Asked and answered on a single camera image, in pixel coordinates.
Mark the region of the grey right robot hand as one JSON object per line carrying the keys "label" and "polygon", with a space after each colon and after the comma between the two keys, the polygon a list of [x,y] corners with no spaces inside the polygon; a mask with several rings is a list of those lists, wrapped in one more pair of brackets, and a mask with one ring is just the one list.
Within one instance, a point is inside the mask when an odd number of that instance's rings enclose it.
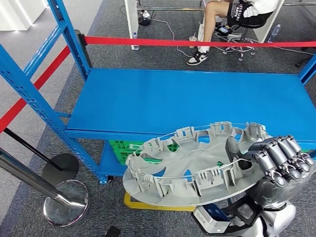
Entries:
{"label": "grey right robot hand", "polygon": [[229,136],[225,148],[229,160],[236,160],[241,170],[250,169],[255,163],[261,168],[264,177],[249,189],[248,194],[267,209],[284,205],[316,171],[314,160],[302,152],[292,135],[255,142],[244,154],[234,137]]}

